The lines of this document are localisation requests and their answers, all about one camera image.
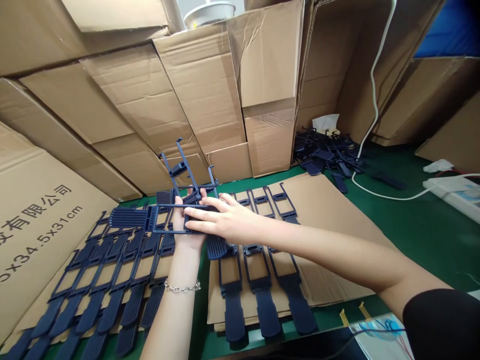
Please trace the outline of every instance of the white cable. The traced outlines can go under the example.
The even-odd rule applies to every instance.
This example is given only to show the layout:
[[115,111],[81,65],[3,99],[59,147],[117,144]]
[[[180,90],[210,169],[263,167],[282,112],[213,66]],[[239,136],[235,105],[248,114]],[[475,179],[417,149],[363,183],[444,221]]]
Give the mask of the white cable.
[[[378,48],[378,53],[376,54],[375,60],[373,61],[373,65],[372,65],[371,70],[370,70],[370,79],[371,79],[372,96],[373,96],[373,107],[375,109],[375,119],[371,123],[370,128],[368,129],[368,131],[365,134],[365,137],[363,138],[363,140],[360,143],[360,148],[358,149],[358,155],[357,155],[358,158],[360,158],[360,154],[362,153],[362,150],[364,148],[365,141],[367,140],[367,138],[370,135],[370,133],[372,132],[375,124],[379,120],[379,107],[377,105],[377,89],[375,87],[374,70],[375,70],[375,67],[377,66],[377,62],[379,61],[380,55],[382,54],[382,50],[384,49],[385,39],[387,38],[387,34],[388,34],[389,28],[390,28],[390,23],[392,22],[392,18],[394,17],[396,7],[397,7],[397,0],[391,0],[390,14],[388,15],[388,19],[386,21],[385,29],[383,30],[383,35],[381,37],[380,47]],[[480,176],[480,174],[477,174],[477,173],[469,173],[469,174],[445,177],[443,180],[437,182],[435,185],[423,190],[422,192],[418,193],[415,196],[400,198],[400,197],[390,197],[390,196],[380,195],[380,194],[377,194],[373,191],[370,191],[370,190],[364,188],[363,186],[361,186],[359,183],[357,183],[355,181],[355,175],[356,174],[357,174],[357,172],[354,171],[353,175],[351,177],[351,182],[354,183],[356,186],[358,186],[363,191],[366,191],[367,193],[378,196],[380,198],[390,199],[390,200],[399,200],[399,201],[407,201],[407,200],[413,200],[413,199],[419,198],[422,195],[428,193],[434,187],[440,185],[440,183],[442,183],[445,180],[456,179],[456,178],[466,178],[466,177],[472,177],[472,176]]]

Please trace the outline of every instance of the black sleeve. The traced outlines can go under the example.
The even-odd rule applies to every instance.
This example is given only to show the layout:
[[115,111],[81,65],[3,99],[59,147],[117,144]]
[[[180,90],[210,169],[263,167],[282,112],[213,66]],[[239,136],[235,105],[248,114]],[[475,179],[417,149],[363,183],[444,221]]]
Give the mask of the black sleeve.
[[414,296],[403,310],[415,360],[480,359],[480,301],[452,289]]

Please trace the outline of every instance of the hand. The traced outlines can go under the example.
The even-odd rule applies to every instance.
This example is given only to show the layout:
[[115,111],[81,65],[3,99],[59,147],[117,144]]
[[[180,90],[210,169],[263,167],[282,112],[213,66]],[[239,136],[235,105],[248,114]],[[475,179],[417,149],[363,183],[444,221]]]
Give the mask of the hand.
[[[192,189],[188,189],[188,195],[192,193]],[[205,189],[200,189],[200,194],[202,197],[207,196]],[[180,196],[175,196],[175,204],[183,204],[182,198]],[[173,210],[173,230],[181,231],[184,229],[184,209],[182,207],[176,207]],[[175,235],[175,246],[188,246],[190,248],[201,250],[202,245],[207,236],[205,234],[176,234]]]
[[186,214],[203,221],[189,221],[185,224],[186,227],[218,235],[232,244],[258,244],[261,231],[270,226],[268,221],[272,219],[248,210],[226,193],[220,194],[219,197],[221,200],[214,197],[203,197],[200,204],[214,206],[220,212],[187,207]]

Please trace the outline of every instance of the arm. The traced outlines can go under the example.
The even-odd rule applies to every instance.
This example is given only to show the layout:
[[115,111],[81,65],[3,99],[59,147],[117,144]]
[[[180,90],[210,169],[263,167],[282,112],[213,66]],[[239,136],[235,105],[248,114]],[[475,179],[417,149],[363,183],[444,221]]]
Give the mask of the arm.
[[[182,204],[182,199],[177,196],[175,204]],[[181,230],[183,225],[183,210],[176,208],[173,213],[173,228]],[[205,237],[203,234],[175,235],[175,252],[167,279],[172,287],[185,289],[196,284]],[[173,292],[165,289],[140,360],[188,359],[194,301],[195,291]]]
[[204,221],[189,221],[189,229],[215,234],[229,242],[252,242],[308,259],[356,284],[375,291],[399,318],[415,295],[450,287],[408,257],[387,247],[341,233],[299,226],[257,215],[239,205],[228,194],[220,201],[204,198],[220,213],[186,208]]

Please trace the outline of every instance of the yellow tape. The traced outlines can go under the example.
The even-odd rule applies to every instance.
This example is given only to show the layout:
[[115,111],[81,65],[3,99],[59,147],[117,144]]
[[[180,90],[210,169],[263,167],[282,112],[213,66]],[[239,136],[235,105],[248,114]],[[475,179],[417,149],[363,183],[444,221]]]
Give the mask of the yellow tape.
[[344,327],[347,327],[349,326],[349,321],[347,320],[347,316],[345,315],[345,309],[342,309],[341,312],[340,312],[340,319],[341,319],[341,322],[343,323],[343,326]]
[[367,311],[367,309],[365,308],[365,304],[364,302],[362,301],[360,306],[358,307],[361,311],[361,313],[363,314],[363,316],[365,317],[366,320],[371,320],[372,317],[370,316],[369,312]]

